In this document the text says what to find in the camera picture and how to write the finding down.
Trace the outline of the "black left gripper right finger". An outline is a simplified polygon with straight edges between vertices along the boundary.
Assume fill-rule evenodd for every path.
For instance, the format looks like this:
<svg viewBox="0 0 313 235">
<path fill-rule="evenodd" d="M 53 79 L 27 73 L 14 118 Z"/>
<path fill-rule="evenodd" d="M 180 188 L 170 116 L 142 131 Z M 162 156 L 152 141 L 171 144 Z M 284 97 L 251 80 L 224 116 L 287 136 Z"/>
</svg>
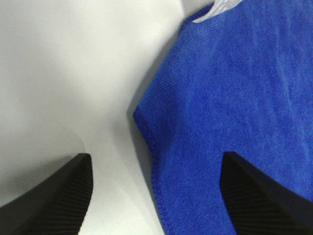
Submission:
<svg viewBox="0 0 313 235">
<path fill-rule="evenodd" d="M 313 204 L 236 152 L 224 152 L 220 189 L 238 235 L 311 235 Z"/>
</svg>

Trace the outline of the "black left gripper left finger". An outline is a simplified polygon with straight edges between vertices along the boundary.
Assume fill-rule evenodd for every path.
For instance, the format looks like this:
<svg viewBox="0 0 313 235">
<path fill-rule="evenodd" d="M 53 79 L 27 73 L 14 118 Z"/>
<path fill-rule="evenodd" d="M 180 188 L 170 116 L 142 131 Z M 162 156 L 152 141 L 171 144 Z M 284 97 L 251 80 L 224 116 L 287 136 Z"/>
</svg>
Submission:
<svg viewBox="0 0 313 235">
<path fill-rule="evenodd" d="M 90 154 L 80 153 L 0 208 L 2 235 L 77 235 L 93 192 Z"/>
</svg>

